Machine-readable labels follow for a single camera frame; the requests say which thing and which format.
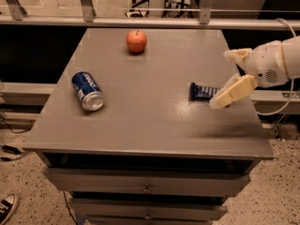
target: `blue can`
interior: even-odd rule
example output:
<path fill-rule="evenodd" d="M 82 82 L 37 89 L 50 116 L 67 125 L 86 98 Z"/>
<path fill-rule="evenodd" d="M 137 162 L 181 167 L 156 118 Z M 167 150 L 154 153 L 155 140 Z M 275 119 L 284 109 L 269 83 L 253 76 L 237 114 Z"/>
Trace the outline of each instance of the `blue can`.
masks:
<path fill-rule="evenodd" d="M 103 106 L 104 94 L 90 73 L 77 72 L 72 78 L 72 83 L 85 110 L 95 111 Z"/>

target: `metal post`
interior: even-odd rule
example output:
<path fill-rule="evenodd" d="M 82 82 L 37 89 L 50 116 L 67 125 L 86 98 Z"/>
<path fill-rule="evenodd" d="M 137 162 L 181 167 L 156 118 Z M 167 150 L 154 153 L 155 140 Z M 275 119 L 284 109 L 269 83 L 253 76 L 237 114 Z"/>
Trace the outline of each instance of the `metal post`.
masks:
<path fill-rule="evenodd" d="M 208 24 L 210 21 L 211 10 L 214 0 L 200 0 L 200 24 Z"/>
<path fill-rule="evenodd" d="M 26 15 L 25 9 L 21 6 L 19 0 L 6 0 L 10 14 L 13 20 L 22 20 L 23 16 Z"/>
<path fill-rule="evenodd" d="M 92 22 L 96 17 L 92 0 L 81 0 L 83 19 L 86 22 Z"/>

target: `apple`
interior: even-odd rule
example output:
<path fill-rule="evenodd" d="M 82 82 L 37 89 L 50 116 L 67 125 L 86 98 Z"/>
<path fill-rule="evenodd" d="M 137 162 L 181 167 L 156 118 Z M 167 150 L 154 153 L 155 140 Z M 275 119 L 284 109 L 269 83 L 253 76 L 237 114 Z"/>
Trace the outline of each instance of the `apple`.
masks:
<path fill-rule="evenodd" d="M 132 30 L 127 33 L 126 44 L 133 53 L 141 53 L 147 45 L 147 36 L 139 30 Z"/>

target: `black sneaker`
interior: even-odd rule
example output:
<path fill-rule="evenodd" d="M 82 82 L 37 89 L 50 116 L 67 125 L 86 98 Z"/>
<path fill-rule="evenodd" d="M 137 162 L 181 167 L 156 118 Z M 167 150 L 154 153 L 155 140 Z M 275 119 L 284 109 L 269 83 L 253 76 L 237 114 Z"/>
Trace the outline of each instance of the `black sneaker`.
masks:
<path fill-rule="evenodd" d="M 0 225 L 4 225 L 11 218 L 19 203 L 19 197 L 11 194 L 0 202 Z"/>

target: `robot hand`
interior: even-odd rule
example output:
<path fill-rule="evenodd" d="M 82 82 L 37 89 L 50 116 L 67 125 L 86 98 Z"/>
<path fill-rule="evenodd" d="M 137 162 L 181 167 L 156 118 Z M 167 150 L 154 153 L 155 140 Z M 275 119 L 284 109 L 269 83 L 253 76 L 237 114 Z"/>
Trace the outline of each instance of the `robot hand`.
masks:
<path fill-rule="evenodd" d="M 300 78 L 300 37 L 272 41 L 254 50 L 239 49 L 224 53 L 227 61 L 237 64 L 247 74 L 233 75 L 211 99 L 213 109 L 225 107 L 250 95 L 257 86 L 271 87 Z"/>

